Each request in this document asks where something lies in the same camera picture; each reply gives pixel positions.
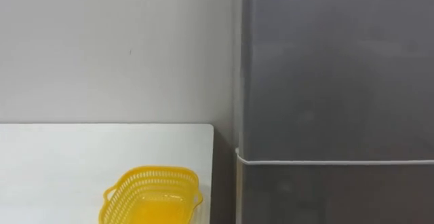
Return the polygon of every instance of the yellow basket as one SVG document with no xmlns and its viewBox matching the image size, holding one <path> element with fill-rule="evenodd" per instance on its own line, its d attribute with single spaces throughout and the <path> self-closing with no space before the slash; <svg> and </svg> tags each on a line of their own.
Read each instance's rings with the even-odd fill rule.
<svg viewBox="0 0 434 224">
<path fill-rule="evenodd" d="M 187 224 L 202 200 L 192 170 L 143 166 L 104 192 L 99 224 Z"/>
</svg>

